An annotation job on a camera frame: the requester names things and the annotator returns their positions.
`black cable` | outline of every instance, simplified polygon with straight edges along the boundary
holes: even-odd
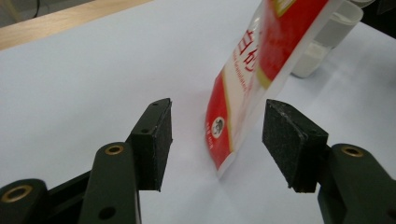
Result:
[[[35,11],[35,15],[33,16],[33,18],[36,18],[36,17],[37,17],[37,15],[38,15],[38,10],[40,9],[40,4],[41,4],[40,0],[36,0],[36,2],[37,2],[37,10]]]

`white table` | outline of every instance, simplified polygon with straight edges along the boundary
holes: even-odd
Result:
[[[321,223],[317,194],[287,189],[262,119],[216,177],[204,136],[214,79],[260,0],[156,0],[0,51],[0,186],[40,178],[51,189],[124,141],[146,106],[173,100],[161,193],[141,191],[143,223]],[[277,99],[330,134],[371,151],[396,177],[396,40],[358,24],[310,78]]]

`red and white packet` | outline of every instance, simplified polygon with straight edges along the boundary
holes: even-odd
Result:
[[[265,100],[283,88],[293,66],[343,0],[262,0],[220,71],[206,111],[206,142],[218,175],[233,162]]]

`wooden strip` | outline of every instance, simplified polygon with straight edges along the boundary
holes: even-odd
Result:
[[[0,28],[0,50],[8,49],[151,0],[94,0],[29,21]]]

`circular logo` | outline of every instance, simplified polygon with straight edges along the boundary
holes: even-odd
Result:
[[[214,138],[219,138],[224,129],[224,118],[218,117],[212,123],[212,135]]]

